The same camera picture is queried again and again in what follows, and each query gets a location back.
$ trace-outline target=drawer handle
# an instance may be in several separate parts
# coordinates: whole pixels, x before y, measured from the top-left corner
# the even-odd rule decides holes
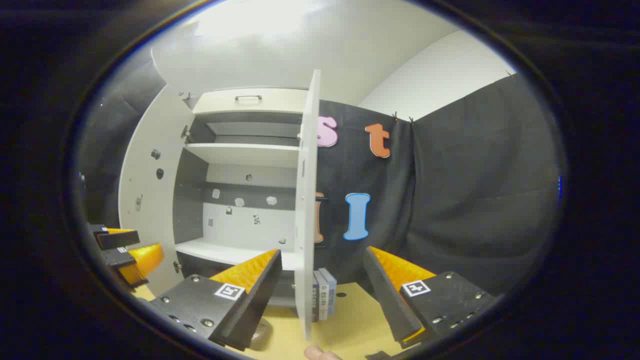
[[[262,100],[262,95],[241,95],[241,96],[236,96],[236,101],[240,100],[241,97],[257,97],[258,100]]]

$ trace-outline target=cabinet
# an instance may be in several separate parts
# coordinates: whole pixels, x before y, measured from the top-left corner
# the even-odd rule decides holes
[[[121,226],[138,230],[139,246],[163,245],[154,293],[182,280],[178,253],[232,266],[278,248],[287,272],[278,288],[295,284],[289,301],[310,339],[319,84],[316,70],[308,90],[205,93],[193,111],[170,85],[154,99],[118,193]]]

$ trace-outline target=blue letter i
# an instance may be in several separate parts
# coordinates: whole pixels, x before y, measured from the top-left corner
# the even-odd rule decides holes
[[[360,240],[369,235],[365,229],[367,204],[371,200],[368,193],[349,193],[344,198],[349,204],[349,229],[344,233],[345,240]]]

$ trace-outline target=human hand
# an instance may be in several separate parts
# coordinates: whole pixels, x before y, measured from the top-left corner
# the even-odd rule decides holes
[[[338,355],[330,351],[325,352],[317,345],[306,348],[305,357],[309,360],[342,360]]]

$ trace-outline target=drawer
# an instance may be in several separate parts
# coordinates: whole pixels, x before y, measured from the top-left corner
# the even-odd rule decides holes
[[[244,88],[206,92],[193,108],[195,115],[232,111],[302,113],[307,90]]]

